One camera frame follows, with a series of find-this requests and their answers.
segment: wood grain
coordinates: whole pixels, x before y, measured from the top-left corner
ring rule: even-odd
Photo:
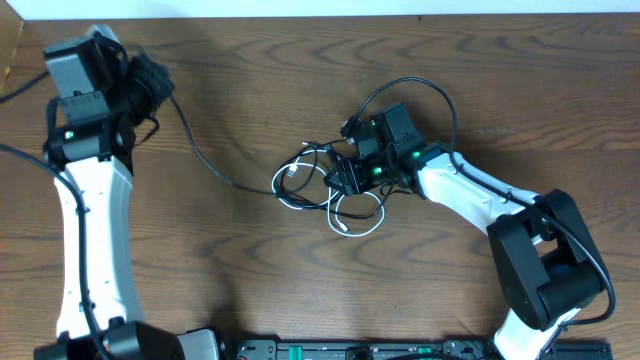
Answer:
[[[640,357],[640,15],[423,16],[108,22],[130,51],[167,65],[196,141],[225,173],[268,188],[303,140],[328,141],[378,86],[416,75],[460,116],[459,150],[521,188],[570,193],[618,292],[604,338]],[[43,69],[41,49],[88,22],[29,22],[10,85]],[[34,154],[50,80],[0,108],[0,141]],[[428,139],[450,117],[418,85],[390,89]],[[228,188],[192,154],[163,106],[161,131],[134,154],[130,228],[148,321],[176,333],[215,325],[283,338],[489,335],[507,311],[486,238],[417,197],[393,197],[371,236],[336,236],[322,213]],[[51,342],[62,298],[62,224],[51,179],[0,155],[0,352]],[[321,198],[324,190],[311,196]],[[365,200],[345,209],[365,211]],[[600,296],[582,316],[606,305]]]
[[[9,64],[15,53],[22,30],[22,19],[5,0],[0,1],[0,94],[4,91],[5,79],[11,69]]]

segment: wooden table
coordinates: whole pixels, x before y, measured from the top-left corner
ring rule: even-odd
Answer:
[[[90,22],[29,22],[5,91],[43,70],[42,48]],[[108,22],[167,65],[196,141],[233,179],[268,189],[304,140],[329,141],[378,86],[416,75],[460,116],[459,150],[524,189],[571,194],[618,293],[614,317],[567,336],[640,357],[640,16],[441,16]],[[39,154],[51,80],[0,108],[0,141]],[[404,101],[429,140],[448,140],[446,105],[419,85]],[[229,188],[194,156],[175,110],[134,154],[130,228],[148,322],[283,338],[428,339],[490,335],[507,305],[486,237],[450,210],[393,196],[364,238],[322,212]],[[148,130],[145,126],[141,132]],[[0,155],[0,352],[29,358],[55,337],[62,220],[52,180]],[[320,178],[310,196],[322,199]],[[362,199],[345,210],[373,207]],[[355,229],[371,225],[355,224]],[[603,311],[606,296],[581,316]]]

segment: wire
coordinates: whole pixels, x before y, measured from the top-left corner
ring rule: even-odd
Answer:
[[[149,114],[144,119],[149,120],[153,123],[153,129],[149,130],[149,132],[144,136],[144,138],[142,138],[142,140],[140,140],[140,142],[135,144],[133,147],[138,147],[144,144],[147,140],[151,139],[151,137],[155,135],[158,132],[158,130],[160,130],[160,122],[158,121],[158,119],[156,119],[155,116]]]
[[[296,153],[293,157],[291,157],[290,159],[288,159],[287,161],[285,161],[280,168],[287,166],[288,164],[295,164],[295,160],[297,160],[300,156],[306,156],[311,154],[311,151],[318,151],[318,152],[322,152],[323,148],[327,145],[331,145],[333,143],[336,142],[340,142],[343,140],[334,140],[331,141],[329,143],[326,144],[317,144],[317,143],[313,143],[313,142],[305,142],[303,144],[307,144],[304,148],[302,148],[300,151],[298,151],[298,153]],[[314,164],[313,166],[316,167],[317,166],[317,156],[314,158]],[[295,208],[302,208],[303,210],[322,210],[322,211],[326,211],[327,207],[324,204],[317,204],[314,203],[306,198],[304,198],[303,196],[299,195],[299,194],[295,194],[290,190],[287,190],[284,187],[284,178],[285,178],[285,174],[281,173],[280,174],[280,182],[278,184],[278,186],[276,187],[276,197],[281,199],[282,201],[284,201],[285,203],[287,203],[288,205],[290,205],[290,207],[295,207]],[[376,209],[374,209],[373,212],[371,212],[368,215],[356,215],[356,214],[350,214],[350,213],[344,213],[344,212],[340,212],[340,211],[336,211],[336,210],[331,210],[329,209],[329,211],[332,214],[338,214],[342,217],[346,217],[349,219],[354,219],[354,220],[368,220],[373,218],[374,216],[376,216],[378,214],[378,212],[380,211],[380,209],[382,208],[382,206],[384,206],[384,203],[386,202],[388,198],[388,195],[385,195],[385,198],[382,200],[382,205],[378,205],[378,207]],[[337,198],[334,198],[330,204],[333,204],[335,201],[337,201]]]
[[[216,175],[217,177],[222,179],[222,181],[226,182],[227,184],[231,185],[232,187],[234,187],[236,189],[240,189],[240,190],[244,190],[244,191],[248,191],[248,192],[252,192],[252,193],[256,193],[256,194],[263,194],[263,195],[273,196],[273,193],[271,193],[271,192],[254,189],[254,188],[251,188],[249,186],[245,186],[243,184],[237,183],[237,182],[231,180],[230,178],[228,178],[223,173],[221,173],[218,169],[216,169],[215,166],[211,165],[211,163],[209,161],[207,161],[207,159],[204,157],[204,155],[202,155],[202,153],[198,149],[198,146],[196,145],[195,141],[193,140],[193,135],[191,135],[191,129],[189,129],[189,124],[187,124],[187,119],[185,118],[184,113],[182,112],[182,109],[180,108],[180,105],[178,105],[178,102],[176,101],[176,99],[173,98],[173,96],[169,96],[169,99],[171,100],[171,103],[173,104],[173,107],[176,108],[176,111],[178,112],[178,115],[180,116],[180,120],[182,120],[182,125],[184,126],[184,131],[187,133],[187,138],[189,139],[189,143],[191,144],[191,147],[193,148],[193,151],[196,153],[198,158],[200,158],[200,161],[202,161],[202,163],[207,167],[207,169],[209,169],[209,171],[211,171],[214,175]]]
[[[53,135],[53,130],[56,128],[56,115],[58,113],[58,102],[60,101],[60,97],[55,96],[49,103],[47,104],[47,137],[51,137]]]
[[[103,359],[109,360],[113,359],[111,354],[107,351],[104,344],[102,343],[102,339],[100,338],[100,333],[98,330],[98,326],[96,323],[95,316],[93,314],[93,303],[89,298],[89,284],[87,280],[87,234],[86,234],[86,210],[84,207],[84,202],[82,201],[82,197],[76,188],[67,181],[59,172],[49,167],[46,163],[41,160],[36,159],[32,155],[29,155],[25,152],[22,152],[16,148],[11,146],[0,144],[0,151],[7,152],[13,156],[16,156],[22,160],[28,161],[35,165],[36,167],[46,171],[49,175],[56,178],[62,185],[64,185],[67,190],[73,196],[73,199],[76,202],[76,213],[78,215],[78,273],[80,275],[80,298],[82,303],[82,311],[84,312],[84,317],[87,320],[87,326],[89,327],[89,334],[91,339],[93,340],[94,345],[98,349],[100,356]]]
[[[324,169],[322,169],[320,167],[317,167],[315,165],[312,165],[312,164],[307,164],[307,163],[302,163],[302,162],[296,162],[296,163],[293,163],[293,164],[287,164],[287,165],[281,167],[275,173],[275,175],[273,175],[273,180],[271,181],[271,190],[273,191],[274,194],[276,194],[276,189],[275,189],[274,184],[276,182],[276,179],[277,179],[278,175],[280,175],[284,170],[290,169],[291,167],[298,166],[298,165],[307,166],[307,167],[314,168],[314,169],[317,168],[323,175],[327,175],[327,172],[324,171]],[[328,200],[325,200],[324,202],[321,202],[319,205],[326,205],[327,203],[329,203],[333,199],[333,197],[329,198]],[[289,203],[285,202],[282,199],[278,199],[278,200],[280,200],[281,203],[283,203],[284,205],[286,205],[290,209],[293,209],[293,210],[304,210],[304,208],[299,207],[299,206],[295,206],[295,205],[290,205]]]
[[[14,97],[22,94],[23,92],[29,90],[33,85],[39,83],[42,79],[46,78],[47,76],[49,76],[49,71],[44,71],[42,73],[40,73],[38,76],[34,77],[33,79],[27,81],[25,84],[23,84],[22,86],[20,86],[19,88],[15,89],[13,92],[0,97],[0,104],[5,103],[11,99],[13,99]]]
[[[600,279],[602,280],[602,283],[604,284],[605,289],[607,290],[607,296],[608,296],[608,301],[609,304],[607,306],[607,309],[605,310],[605,312],[600,315],[600,316],[596,316],[590,319],[582,319],[582,320],[565,320],[564,322],[562,322],[561,324],[559,324],[559,327],[564,327],[566,328],[567,326],[573,326],[573,325],[588,325],[588,324],[595,324],[601,321],[604,321],[608,318],[611,317],[611,315],[613,314],[613,312],[615,311],[615,307],[616,307],[616,295],[615,295],[615,291],[613,289],[613,285],[611,283],[611,279],[609,278],[609,276],[607,276],[607,274],[605,273],[604,269],[600,266],[600,264],[598,264],[598,262],[595,260],[595,258],[593,257],[593,255],[584,247],[584,245],[582,244],[582,242],[580,240],[578,240],[578,236],[575,235],[573,233],[573,231],[571,229],[569,229],[566,225],[564,225],[563,223],[561,223],[560,221],[558,221],[557,219],[553,218],[552,216],[550,216],[549,214],[545,213],[544,211],[540,210],[539,208],[525,202],[522,201],[521,199],[518,199],[516,197],[514,197],[511,193],[504,193],[502,191],[500,191],[499,189],[496,189],[495,187],[491,186],[490,184],[485,183],[484,181],[476,178],[475,176],[469,174],[466,170],[464,170],[464,164],[458,164],[455,157],[454,157],[454,153],[455,153],[455,146],[456,146],[456,140],[457,140],[457,136],[458,136],[458,115],[456,113],[456,109],[455,106],[453,105],[453,101],[451,101],[451,98],[449,98],[449,95],[447,95],[447,93],[442,90],[439,86],[435,85],[434,83],[427,81],[425,79],[422,78],[418,78],[418,77],[414,77],[414,76],[410,76],[410,77],[404,77],[404,78],[400,78],[400,79],[396,79],[393,80],[383,86],[381,86],[380,88],[378,88],[376,91],[374,91],[368,98],[367,100],[365,100],[365,102],[362,104],[362,106],[360,106],[360,109],[358,110],[358,112],[356,112],[356,114],[354,115],[354,118],[358,118],[362,112],[364,111],[364,109],[367,107],[367,105],[369,104],[369,102],[371,102],[371,100],[373,100],[373,98],[375,98],[380,92],[382,92],[385,89],[388,89],[389,87],[402,83],[402,82],[409,82],[409,81],[413,81],[413,82],[419,82],[422,84],[425,84],[429,87],[431,87],[432,89],[436,90],[438,93],[440,93],[440,95],[442,95],[442,97],[445,99],[445,101],[447,102],[447,104],[449,105],[449,109],[451,110],[451,119],[452,119],[452,123],[453,123],[453,129],[451,132],[451,142],[449,145],[449,158],[451,160],[451,164],[453,165],[453,167],[456,169],[456,171],[460,172],[460,174],[466,176],[469,180],[475,182],[476,184],[485,187],[486,189],[494,192],[495,194],[505,198],[506,200],[510,200],[513,201],[514,203],[529,209],[533,212],[535,212],[538,216],[540,216],[542,219],[544,219],[545,221],[547,221],[547,223],[549,225],[551,225],[553,228],[555,228],[556,230],[560,231],[562,234],[565,235],[565,237],[571,241],[573,244],[575,244],[580,251],[582,251],[582,253],[587,257],[587,259],[589,260],[589,263],[591,263],[591,265],[595,268],[596,272],[598,273],[598,276],[600,277]]]
[[[327,202],[329,202],[333,198],[333,196],[331,195],[331,190],[332,189],[329,188],[329,199],[327,200]],[[340,230],[336,229],[335,226],[333,225],[333,223],[331,222],[331,211],[329,211],[329,210],[331,210],[331,207],[328,206],[327,207],[327,222],[329,223],[329,227],[331,227],[331,230],[335,231],[336,233],[338,233],[338,234],[340,234],[342,236],[346,236],[346,237],[361,237],[361,236],[365,236],[365,235],[371,234],[375,229],[378,228],[378,226],[380,226],[380,224],[382,224],[382,221],[384,221],[384,215],[385,215],[385,213],[384,213],[384,204],[382,203],[380,198],[376,194],[374,194],[372,192],[365,191],[363,194],[367,194],[367,195],[373,197],[374,199],[376,199],[376,201],[379,204],[378,208],[382,209],[382,215],[380,216],[380,220],[378,220],[378,223],[376,223],[368,231],[365,231],[365,232],[360,233],[360,234],[352,234],[351,230],[349,230],[349,227],[347,227],[347,225],[345,225],[342,221],[340,221],[340,219],[338,219],[338,214],[337,214],[338,208],[340,207],[340,203],[342,203],[342,199],[344,199],[346,197],[345,195],[341,195],[340,199],[338,199],[338,202],[336,203],[336,214],[335,214],[335,217],[336,217],[336,222],[338,223],[338,225],[340,225],[340,228],[343,231],[340,231]]]
[[[309,143],[308,142],[304,142],[302,144],[303,145],[308,145]],[[325,150],[325,149],[309,150],[309,151],[303,152],[302,155],[300,155],[300,156],[298,156],[296,158],[296,161],[294,162],[294,164],[297,163],[298,161],[300,161],[301,157],[313,153],[313,156],[314,156],[314,158],[313,158],[313,168],[311,168],[311,173],[309,173],[309,176],[307,176],[307,179],[305,180],[305,182],[302,185],[298,186],[295,190],[291,190],[290,192],[297,193],[298,191],[304,189],[307,185],[309,185],[309,182],[311,181],[311,177],[313,177],[313,172],[316,170],[317,165],[318,165],[318,152],[326,153],[327,150]]]
[[[406,191],[406,190],[393,190],[393,187],[389,188],[389,192],[387,194],[385,194],[384,192],[384,187],[387,185],[380,185],[380,195],[382,196],[386,196],[387,194],[405,194],[405,195],[417,195],[415,193],[412,193],[411,191]]]

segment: black cable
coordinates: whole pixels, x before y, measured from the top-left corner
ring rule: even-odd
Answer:
[[[56,128],[56,114],[58,113],[58,102],[60,101],[60,97],[56,96],[49,100],[47,104],[47,137],[51,137],[53,135],[53,130]]]
[[[222,181],[226,182],[227,184],[231,185],[232,187],[234,187],[236,189],[240,189],[240,190],[244,190],[244,191],[248,191],[248,192],[252,192],[252,193],[256,193],[256,194],[275,196],[272,192],[254,189],[254,188],[251,188],[249,186],[245,186],[245,185],[242,185],[240,183],[237,183],[237,182],[229,179],[223,173],[221,173],[218,169],[215,168],[215,166],[211,165],[211,163],[209,161],[207,161],[207,159],[204,157],[204,155],[202,155],[202,153],[198,149],[198,146],[196,145],[195,141],[193,140],[193,136],[191,135],[191,129],[189,129],[189,124],[187,124],[187,119],[185,118],[184,113],[182,112],[182,109],[180,108],[180,105],[178,105],[178,102],[176,102],[176,99],[174,99],[173,96],[170,96],[169,99],[171,100],[171,103],[173,104],[173,107],[176,108],[176,111],[178,112],[178,115],[180,116],[180,120],[182,120],[182,125],[184,126],[184,131],[187,133],[187,139],[189,139],[189,143],[191,144],[191,147],[193,148],[193,151],[196,153],[196,155],[198,155],[198,158],[200,158],[200,160],[207,167],[207,169],[209,169],[217,177],[222,179]]]
[[[48,71],[44,71],[42,73],[40,73],[38,76],[34,77],[33,79],[27,81],[27,83],[23,84],[22,86],[20,86],[19,88],[15,89],[13,92],[0,97],[0,104],[7,102],[11,99],[13,99],[14,97],[22,94],[23,92],[29,90],[29,88],[31,88],[33,85],[39,83],[42,79],[46,78],[47,76],[49,76],[49,72]]]
[[[275,187],[276,188],[276,193],[274,194],[273,192],[267,192],[264,190],[259,190],[259,189],[255,189],[255,188],[251,188],[249,186],[237,183],[233,180],[231,180],[229,177],[227,177],[226,175],[224,175],[223,173],[221,173],[215,166],[213,166],[205,157],[204,155],[200,152],[200,149],[198,148],[197,144],[195,143],[195,140],[193,139],[193,135],[191,134],[191,129],[189,127],[189,124],[187,123],[187,119],[184,115],[184,113],[182,112],[182,109],[180,108],[180,105],[178,105],[178,102],[175,100],[175,98],[173,96],[170,96],[169,99],[171,100],[171,103],[173,104],[174,108],[176,109],[176,111],[178,112],[178,115],[180,117],[180,120],[182,121],[182,125],[184,127],[184,130],[187,134],[187,139],[189,140],[189,143],[191,144],[191,147],[193,148],[193,151],[196,153],[196,155],[198,156],[198,158],[200,159],[200,161],[202,161],[202,163],[217,177],[219,177],[222,181],[224,181],[225,183],[227,183],[228,185],[239,189],[239,190],[244,190],[244,191],[248,191],[248,192],[252,192],[252,193],[256,193],[256,194],[261,194],[261,195],[268,195],[268,196],[272,196],[278,199],[282,199],[283,201],[289,203],[290,205],[293,206],[298,206],[301,208],[304,208],[305,210],[327,210],[327,205],[319,205],[316,204],[314,202],[311,202],[308,199],[305,199],[304,197],[296,194],[295,192],[291,192],[291,191],[287,191],[284,188],[283,185],[283,181],[284,179],[281,178],[281,183],[279,186]],[[307,150],[315,150],[314,152],[316,153],[316,159],[314,161],[314,166],[317,165],[317,150],[327,146],[327,145],[332,145],[338,142],[343,142],[345,141],[344,139],[338,139],[338,140],[333,140],[330,141],[328,143],[325,144],[319,144],[319,143],[314,143],[314,142],[309,142],[307,146],[305,146],[304,148],[302,148],[300,151],[298,151],[296,153],[296,155],[294,155],[293,157],[291,157],[290,159],[288,159],[287,161],[285,161],[282,166],[285,166],[287,164],[292,163],[293,161],[295,161],[296,158],[298,158],[299,156],[301,156],[305,151]],[[311,172],[309,174],[309,176],[307,177],[305,183],[303,184],[304,186],[306,186],[310,180],[311,177],[313,176],[313,172]],[[296,189],[296,191],[300,191],[304,186],[299,187],[298,189]],[[334,200],[332,200],[328,205],[333,204],[335,201],[337,201],[338,196],[336,196],[334,198]],[[356,219],[356,220],[366,220],[366,219],[370,219],[372,217],[374,217],[379,211],[381,206],[383,206],[384,202],[386,201],[386,198],[383,199],[383,203],[381,205],[379,205],[371,214],[369,215],[354,215],[354,214],[349,214],[349,213],[343,213],[343,212],[336,212],[335,210],[329,210],[332,214],[337,214],[339,216],[343,216],[346,218],[350,218],[350,219]]]
[[[78,191],[71,185],[67,179],[65,179],[60,173],[56,170],[50,168],[46,163],[41,160],[36,159],[32,155],[29,155],[25,152],[22,152],[16,148],[11,146],[0,144],[0,151],[7,152],[13,156],[16,156],[22,160],[28,161],[39,167],[40,169],[49,173],[49,175],[56,178],[62,185],[64,185],[76,202],[76,213],[78,215],[78,272],[80,275],[80,298],[82,304],[82,311],[84,312],[84,317],[87,320],[87,326],[89,327],[89,334],[91,339],[93,340],[94,345],[98,349],[100,356],[103,359],[109,360],[113,359],[111,354],[107,351],[104,344],[102,343],[102,339],[100,338],[100,333],[98,330],[98,325],[96,323],[95,316],[93,314],[93,303],[89,298],[89,284],[87,279],[87,234],[86,234],[86,210],[84,208],[84,203],[82,201],[82,197],[78,193]]]
[[[384,187],[388,186],[388,184],[386,185],[380,185],[380,189],[378,191],[380,191],[380,195],[385,196],[385,192],[384,192]],[[389,194],[405,194],[405,195],[416,195],[415,193],[412,193],[411,191],[406,191],[406,190],[393,190],[389,189]]]
[[[142,138],[142,140],[140,140],[139,143],[135,144],[133,147],[138,147],[140,145],[142,145],[143,143],[145,143],[147,140],[151,139],[151,137],[153,135],[155,135],[158,130],[160,130],[160,122],[158,121],[158,119],[155,118],[155,116],[149,114],[147,115],[145,118],[145,120],[149,120],[151,121],[154,125],[153,125],[153,129],[151,129],[147,135],[144,136],[144,138]]]
[[[429,87],[431,87],[432,89],[436,90],[437,92],[440,93],[440,95],[442,95],[442,97],[445,99],[445,101],[447,102],[447,104],[449,105],[449,109],[451,110],[451,118],[452,118],[452,122],[453,122],[453,129],[451,132],[451,143],[449,145],[449,158],[451,160],[451,164],[453,165],[453,167],[460,172],[462,175],[466,176],[469,180],[475,182],[476,184],[485,187],[486,189],[494,192],[495,194],[497,194],[500,197],[503,197],[505,199],[507,199],[508,201],[513,201],[514,203],[529,209],[533,212],[535,212],[538,216],[540,216],[541,218],[543,218],[544,220],[547,221],[547,223],[549,225],[551,225],[553,228],[555,228],[556,230],[560,231],[561,233],[563,233],[565,235],[565,237],[571,241],[573,244],[575,244],[580,251],[582,251],[582,253],[587,257],[587,259],[589,260],[589,263],[591,263],[591,265],[595,268],[596,272],[598,273],[600,279],[602,280],[605,289],[607,290],[607,296],[608,296],[608,300],[609,300],[609,305],[607,306],[607,309],[605,310],[605,312],[600,315],[600,316],[596,316],[594,318],[590,318],[590,319],[583,319],[583,320],[566,320],[564,322],[562,322],[559,326],[560,327],[567,327],[567,326],[573,326],[573,325],[588,325],[588,324],[595,324],[601,321],[604,321],[608,318],[611,317],[611,315],[613,314],[615,307],[616,307],[616,295],[615,295],[615,291],[613,289],[613,285],[611,284],[611,279],[607,276],[607,274],[604,272],[604,270],[602,269],[602,267],[600,266],[600,264],[598,264],[598,262],[593,258],[593,255],[584,247],[584,245],[582,245],[582,242],[578,240],[578,236],[576,236],[573,231],[571,229],[569,229],[566,225],[564,225],[563,223],[561,223],[560,221],[558,221],[557,219],[553,218],[552,216],[550,216],[549,214],[545,213],[544,211],[538,209],[537,207],[524,202],[518,198],[515,198],[511,193],[504,193],[502,191],[500,191],[499,189],[496,189],[495,187],[485,183],[484,181],[474,177],[473,175],[469,174],[466,170],[464,170],[464,164],[460,165],[458,164],[458,162],[456,161],[455,157],[454,157],[454,153],[455,153],[455,145],[456,145],[456,139],[458,136],[458,115],[456,113],[456,109],[455,106],[453,105],[453,101],[451,101],[451,98],[449,98],[449,95],[447,95],[447,93],[442,90],[439,86],[435,85],[434,83],[424,80],[422,78],[418,78],[418,77],[414,77],[414,76],[410,76],[410,77],[404,77],[404,78],[400,78],[400,79],[396,79],[393,80],[383,86],[381,86],[380,88],[378,88],[376,91],[374,91],[369,98],[367,98],[367,100],[365,100],[365,102],[362,104],[362,106],[360,107],[360,109],[358,110],[358,112],[356,112],[356,114],[354,115],[355,118],[358,118],[362,112],[364,111],[364,109],[367,107],[367,105],[369,104],[369,102],[371,102],[371,100],[373,100],[373,98],[375,98],[380,92],[382,92],[383,90],[402,83],[402,82],[408,82],[408,81],[412,81],[412,82],[419,82],[422,84],[425,84]]]

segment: green connector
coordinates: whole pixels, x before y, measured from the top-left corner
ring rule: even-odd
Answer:
[[[431,348],[428,347],[424,347],[424,348],[418,348],[418,354],[430,354],[431,353]],[[420,360],[433,360],[432,358],[424,358],[424,359],[420,359]]]
[[[302,360],[302,346],[289,346],[289,360]]]

